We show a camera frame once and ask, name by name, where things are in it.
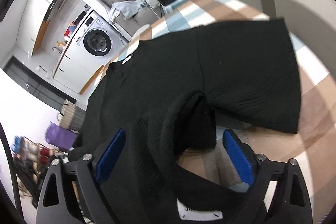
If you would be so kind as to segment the white cabinet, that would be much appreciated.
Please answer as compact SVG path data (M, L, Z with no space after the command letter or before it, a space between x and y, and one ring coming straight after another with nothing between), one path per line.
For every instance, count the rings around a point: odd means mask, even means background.
M75 93L83 94L102 66L100 57L90 54L82 42L71 42L56 65L54 79Z

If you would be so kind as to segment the purple bag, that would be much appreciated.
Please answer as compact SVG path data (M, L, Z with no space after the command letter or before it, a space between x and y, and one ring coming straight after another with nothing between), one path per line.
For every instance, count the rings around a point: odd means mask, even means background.
M49 124L45 133L46 142L58 147L62 151L68 151L72 147L76 138L76 133L59 127L53 122Z

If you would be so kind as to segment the black knit shirt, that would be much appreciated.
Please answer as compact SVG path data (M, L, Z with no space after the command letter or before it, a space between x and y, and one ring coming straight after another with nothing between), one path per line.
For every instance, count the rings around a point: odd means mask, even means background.
M213 149L216 115L296 133L298 65L282 19L224 21L143 40L112 63L89 98L71 160L126 131L101 190L120 223L188 223L189 211L218 223L252 223L260 200L178 165L187 150Z

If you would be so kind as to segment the light blue cloth on sofa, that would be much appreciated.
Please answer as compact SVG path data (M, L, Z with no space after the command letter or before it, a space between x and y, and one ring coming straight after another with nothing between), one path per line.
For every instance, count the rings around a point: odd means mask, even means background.
M136 1L123 1L115 2L112 4L110 11L108 13L108 21L114 23L118 16L122 16L125 20L130 19L132 16L137 14L142 8L141 4Z

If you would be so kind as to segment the checkered bed cover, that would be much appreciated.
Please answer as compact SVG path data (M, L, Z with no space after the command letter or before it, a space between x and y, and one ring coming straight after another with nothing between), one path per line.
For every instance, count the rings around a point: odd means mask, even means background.
M335 205L335 80L238 0L192 0L113 59L70 159L116 131L118 223L315 223Z

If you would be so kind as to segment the white washing machine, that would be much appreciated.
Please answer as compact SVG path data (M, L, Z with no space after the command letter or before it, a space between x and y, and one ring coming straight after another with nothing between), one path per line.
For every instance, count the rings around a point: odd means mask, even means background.
M126 38L114 26L92 10L75 31L66 56L94 73L127 44Z

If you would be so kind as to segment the woven laundry basket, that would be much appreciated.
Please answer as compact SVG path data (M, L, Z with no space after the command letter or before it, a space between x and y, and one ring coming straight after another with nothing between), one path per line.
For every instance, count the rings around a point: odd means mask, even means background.
M57 115L59 126L70 130L79 132L83 127L86 111L77 107L69 100L65 100Z

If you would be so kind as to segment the grey sofa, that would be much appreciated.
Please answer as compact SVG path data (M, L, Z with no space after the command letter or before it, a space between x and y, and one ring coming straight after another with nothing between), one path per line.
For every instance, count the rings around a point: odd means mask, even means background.
M102 0L108 9L108 23L133 36L138 29L152 25L164 16L161 5L152 8L146 0Z

